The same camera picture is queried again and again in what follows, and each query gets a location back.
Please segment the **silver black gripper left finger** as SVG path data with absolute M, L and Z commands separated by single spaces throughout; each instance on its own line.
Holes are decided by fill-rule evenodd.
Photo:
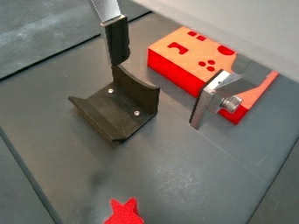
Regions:
M 111 65 L 120 65 L 130 57 L 128 21 L 118 0 L 88 0 L 99 20 L 100 34 L 107 40 Z

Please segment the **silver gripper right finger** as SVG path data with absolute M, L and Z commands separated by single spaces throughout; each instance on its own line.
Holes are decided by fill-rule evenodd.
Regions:
M 190 125 L 198 130 L 222 109 L 234 113 L 242 103 L 238 94 L 256 88 L 270 73 L 270 68 L 244 55 L 238 55 L 231 72 L 220 69 L 202 87 L 191 112 Z

